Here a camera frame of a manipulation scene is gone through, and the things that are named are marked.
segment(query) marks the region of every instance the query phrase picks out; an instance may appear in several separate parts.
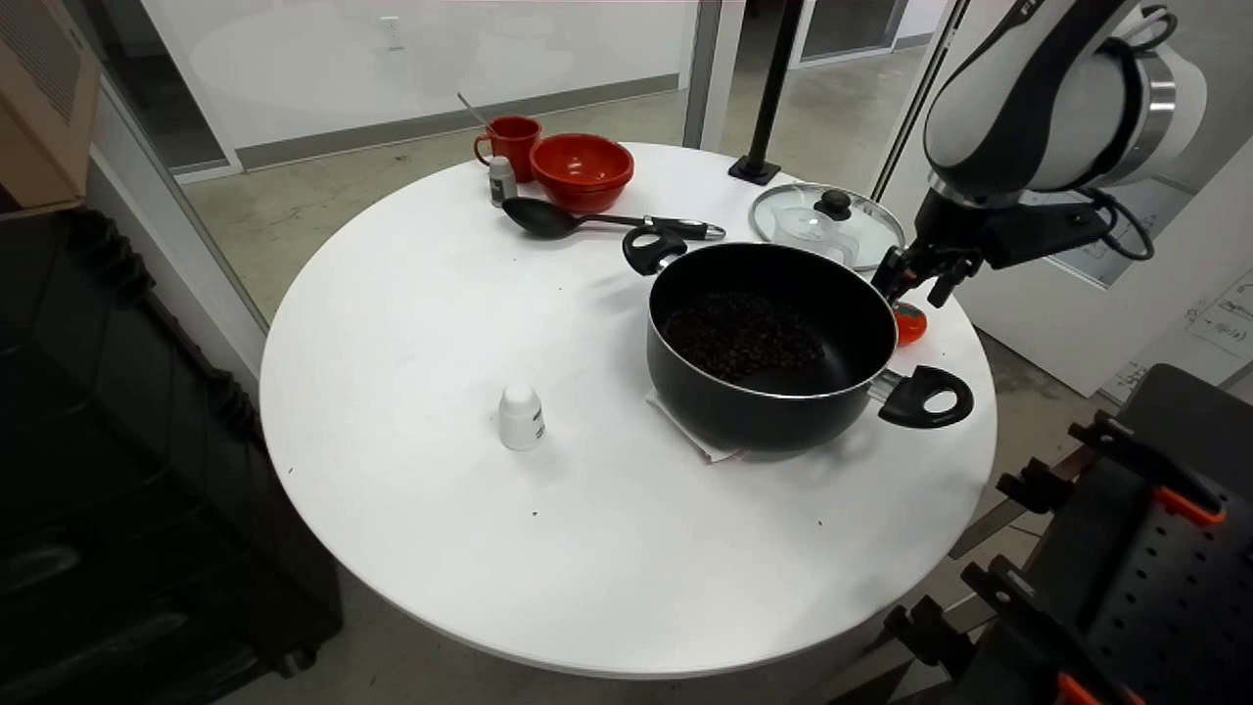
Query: table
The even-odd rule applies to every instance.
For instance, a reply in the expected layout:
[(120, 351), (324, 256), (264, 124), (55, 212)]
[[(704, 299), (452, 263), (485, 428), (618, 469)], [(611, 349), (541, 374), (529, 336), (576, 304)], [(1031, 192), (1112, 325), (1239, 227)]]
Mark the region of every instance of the table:
[[(627, 144), (616, 212), (752, 239), (729, 157)], [(482, 166), (414, 182), (299, 274), (264, 355), (286, 494), (328, 552), (427, 628), (594, 676), (699, 676), (827, 641), (944, 562), (996, 453), (983, 344), (951, 302), (889, 368), (958, 374), (975, 417), (905, 431), (866, 411), (777, 461), (701, 461), (646, 405), (646, 289), (618, 230), (521, 239)], [(509, 380), (549, 440), (499, 444)]]

